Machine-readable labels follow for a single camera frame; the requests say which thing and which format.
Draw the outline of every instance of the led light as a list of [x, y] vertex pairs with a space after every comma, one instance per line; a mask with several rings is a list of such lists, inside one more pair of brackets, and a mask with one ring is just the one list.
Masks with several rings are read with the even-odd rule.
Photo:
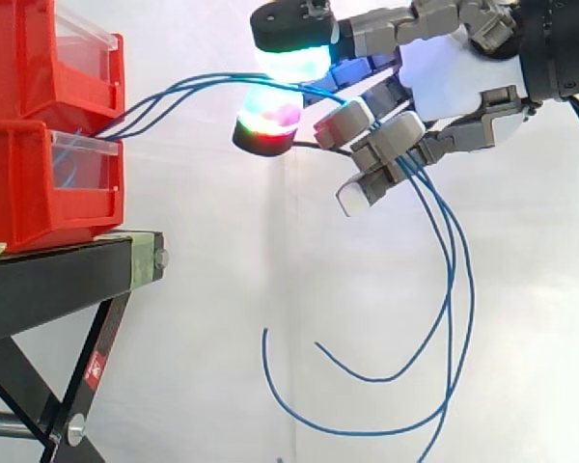
[[247, 95], [234, 130], [234, 143], [261, 156], [291, 149], [302, 113], [301, 94], [254, 86]]
[[256, 86], [247, 95], [238, 119], [254, 133], [286, 135], [298, 129], [302, 106], [301, 94]]
[[269, 53], [258, 49], [256, 58], [266, 74], [287, 83], [319, 80], [332, 65], [328, 45], [287, 53]]

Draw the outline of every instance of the blue light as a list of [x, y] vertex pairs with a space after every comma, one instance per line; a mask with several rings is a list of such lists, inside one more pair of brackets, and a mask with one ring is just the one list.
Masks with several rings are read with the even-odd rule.
[[269, 53], [258, 49], [256, 58], [266, 74], [286, 83], [319, 80], [332, 66], [328, 45], [287, 53]]

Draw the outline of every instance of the green light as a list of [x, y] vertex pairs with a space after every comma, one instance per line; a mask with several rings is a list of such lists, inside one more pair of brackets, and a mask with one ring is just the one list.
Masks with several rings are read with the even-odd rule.
[[266, 74], [286, 83], [319, 80], [332, 66], [328, 45], [287, 53], [268, 53], [258, 49], [256, 58]]
[[301, 94], [255, 86], [249, 91], [238, 119], [254, 133], [273, 137], [287, 135], [297, 130], [302, 106]]

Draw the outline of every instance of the metal rod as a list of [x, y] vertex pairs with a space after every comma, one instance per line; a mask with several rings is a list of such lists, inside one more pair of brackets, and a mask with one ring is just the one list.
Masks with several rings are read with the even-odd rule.
[[0, 437], [37, 440], [32, 432], [13, 414], [0, 413]]

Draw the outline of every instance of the white fingertip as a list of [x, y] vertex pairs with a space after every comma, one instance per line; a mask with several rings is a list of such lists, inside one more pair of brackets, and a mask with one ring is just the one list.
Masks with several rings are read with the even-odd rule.
[[371, 208], [365, 192], [358, 182], [351, 181], [341, 187], [337, 200], [347, 217], [363, 214]]

